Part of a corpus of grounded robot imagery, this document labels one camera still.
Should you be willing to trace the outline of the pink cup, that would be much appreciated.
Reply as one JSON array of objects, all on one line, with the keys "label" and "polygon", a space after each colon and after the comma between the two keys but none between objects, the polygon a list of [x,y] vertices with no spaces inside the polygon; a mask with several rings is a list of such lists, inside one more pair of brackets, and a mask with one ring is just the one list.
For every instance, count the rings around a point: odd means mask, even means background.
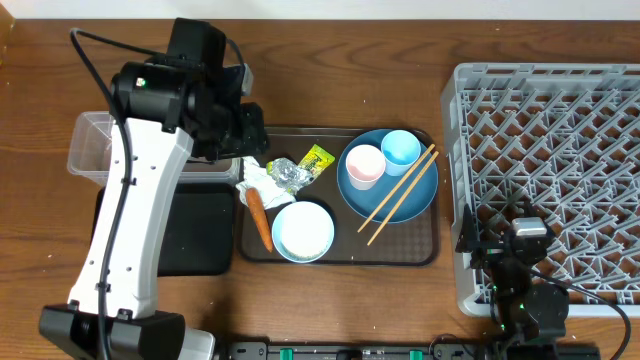
[{"label": "pink cup", "polygon": [[346,170],[351,185],[357,190],[369,190],[382,177],[386,160],[373,145],[357,145],[346,157]]}]

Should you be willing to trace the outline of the light blue bowl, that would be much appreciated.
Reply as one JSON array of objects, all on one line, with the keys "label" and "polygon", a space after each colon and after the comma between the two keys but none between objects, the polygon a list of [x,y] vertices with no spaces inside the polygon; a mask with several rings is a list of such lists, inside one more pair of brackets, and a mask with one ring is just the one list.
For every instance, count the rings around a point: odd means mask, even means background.
[{"label": "light blue bowl", "polygon": [[324,256],[335,236],[334,221],[322,206],[299,201],[275,217],[271,235],[277,252],[293,263],[311,263]]}]

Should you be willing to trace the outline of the orange carrot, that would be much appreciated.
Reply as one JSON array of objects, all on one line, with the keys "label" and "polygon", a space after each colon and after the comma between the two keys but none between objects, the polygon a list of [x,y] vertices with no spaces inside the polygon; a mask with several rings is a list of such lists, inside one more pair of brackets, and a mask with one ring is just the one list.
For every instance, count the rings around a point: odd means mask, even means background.
[{"label": "orange carrot", "polygon": [[266,250],[271,253],[274,250],[274,244],[264,205],[258,190],[256,188],[247,189],[245,192],[245,199],[262,243]]}]

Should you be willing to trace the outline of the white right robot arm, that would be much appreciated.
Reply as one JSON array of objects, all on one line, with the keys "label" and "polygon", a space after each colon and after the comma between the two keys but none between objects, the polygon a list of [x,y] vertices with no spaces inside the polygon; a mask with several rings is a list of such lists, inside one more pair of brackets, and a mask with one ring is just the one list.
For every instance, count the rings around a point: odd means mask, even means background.
[{"label": "white right robot arm", "polygon": [[558,357],[555,340],[566,334],[568,291],[553,283],[535,283],[531,273],[546,258],[554,238],[552,228],[527,205],[525,215],[513,219],[499,240],[482,241],[474,215],[464,208],[455,251],[469,254],[470,267],[490,275],[490,314],[502,329],[478,348],[476,359]]}]

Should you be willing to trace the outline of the yellow snack wrapper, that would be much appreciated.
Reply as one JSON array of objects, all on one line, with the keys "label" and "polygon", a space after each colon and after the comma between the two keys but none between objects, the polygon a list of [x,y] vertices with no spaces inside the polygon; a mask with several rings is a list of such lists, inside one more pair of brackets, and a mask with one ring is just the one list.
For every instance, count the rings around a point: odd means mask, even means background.
[{"label": "yellow snack wrapper", "polygon": [[317,144],[307,152],[298,166],[310,172],[313,178],[317,178],[326,168],[335,161],[335,157]]}]

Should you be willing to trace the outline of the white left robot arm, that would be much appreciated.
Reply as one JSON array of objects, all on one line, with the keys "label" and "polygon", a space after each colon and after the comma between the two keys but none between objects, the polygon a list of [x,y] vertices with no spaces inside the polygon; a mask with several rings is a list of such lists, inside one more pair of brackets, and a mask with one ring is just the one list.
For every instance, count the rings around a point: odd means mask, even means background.
[{"label": "white left robot arm", "polygon": [[75,359],[210,359],[214,336],[157,307],[158,264],[190,158],[255,156],[269,146],[252,75],[211,23],[179,18],[165,52],[146,52],[99,87],[113,118],[109,174],[91,246],[40,334]]}]

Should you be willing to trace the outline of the aluminium foil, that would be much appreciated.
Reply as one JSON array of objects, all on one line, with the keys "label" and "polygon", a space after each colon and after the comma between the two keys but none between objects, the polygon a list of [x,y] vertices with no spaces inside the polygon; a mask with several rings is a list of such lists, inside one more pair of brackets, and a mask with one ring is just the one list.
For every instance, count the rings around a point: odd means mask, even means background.
[{"label": "aluminium foil", "polygon": [[266,171],[279,188],[291,195],[296,195],[313,181],[309,170],[299,167],[287,158],[278,158],[269,162],[266,165]]}]

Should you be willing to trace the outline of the white napkin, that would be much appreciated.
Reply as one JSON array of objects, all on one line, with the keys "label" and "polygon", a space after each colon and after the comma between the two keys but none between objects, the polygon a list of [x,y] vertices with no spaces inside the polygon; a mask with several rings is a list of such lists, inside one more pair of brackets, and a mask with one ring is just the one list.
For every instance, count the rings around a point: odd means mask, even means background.
[{"label": "white napkin", "polygon": [[254,157],[243,157],[242,167],[242,180],[235,187],[243,205],[247,205],[246,191],[251,188],[258,192],[266,210],[295,202],[295,197],[279,187],[267,173],[267,169],[261,167]]}]

